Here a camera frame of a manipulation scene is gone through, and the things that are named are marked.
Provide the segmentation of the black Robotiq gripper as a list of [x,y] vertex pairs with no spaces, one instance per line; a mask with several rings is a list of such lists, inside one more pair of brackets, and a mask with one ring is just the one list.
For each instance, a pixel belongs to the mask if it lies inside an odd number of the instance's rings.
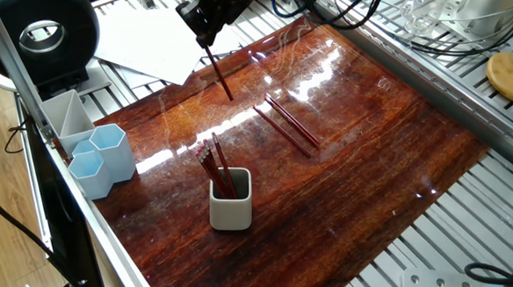
[[176,12],[190,29],[201,38],[201,46],[214,43],[224,25],[231,25],[253,0],[185,0]]

